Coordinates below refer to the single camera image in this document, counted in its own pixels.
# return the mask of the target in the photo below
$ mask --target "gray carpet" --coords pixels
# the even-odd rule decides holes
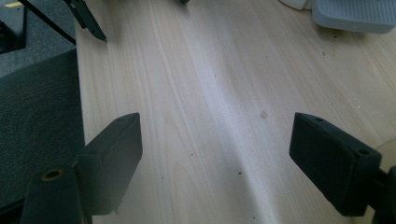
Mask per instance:
[[[37,172],[74,163],[82,148],[75,50],[0,77],[0,208],[24,198]]]
[[[0,0],[0,5],[16,0]],[[29,0],[71,36],[75,36],[73,14],[63,0]],[[26,49],[0,54],[0,77],[74,49],[76,46],[53,31],[35,14],[27,11]]]

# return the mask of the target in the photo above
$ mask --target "black plastic bracket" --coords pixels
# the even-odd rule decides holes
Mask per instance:
[[[118,209],[143,154],[139,114],[111,122],[78,153],[31,180],[26,198],[0,211],[1,223],[92,223]]]
[[[396,166],[386,174],[381,154],[325,119],[296,113],[290,156],[343,216],[375,210],[373,223],[396,223]]]
[[[87,28],[93,36],[106,41],[106,36],[100,28],[95,17],[92,15],[90,9],[84,0],[64,0],[69,6],[76,20],[82,29]]]
[[[0,54],[26,46],[26,10],[21,5],[0,6]]]

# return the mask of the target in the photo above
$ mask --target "screw hole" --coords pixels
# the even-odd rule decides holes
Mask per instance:
[[[43,181],[52,181],[59,178],[64,173],[61,169],[49,170],[41,176]]]
[[[366,151],[366,150],[364,150],[364,149],[359,150],[359,153],[360,153],[361,155],[368,155],[368,154],[370,154],[368,151]]]

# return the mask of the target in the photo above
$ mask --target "black clamp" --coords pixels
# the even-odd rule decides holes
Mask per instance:
[[[375,210],[374,224],[396,223],[396,166],[385,173],[381,154],[325,119],[296,113],[290,156],[343,216]]]

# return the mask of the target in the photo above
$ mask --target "wood grain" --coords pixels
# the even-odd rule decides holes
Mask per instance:
[[[108,42],[77,28],[86,142],[139,112],[144,145],[120,214],[95,223],[352,221],[290,159],[293,116],[394,139],[396,32],[321,28],[275,0],[88,5]]]

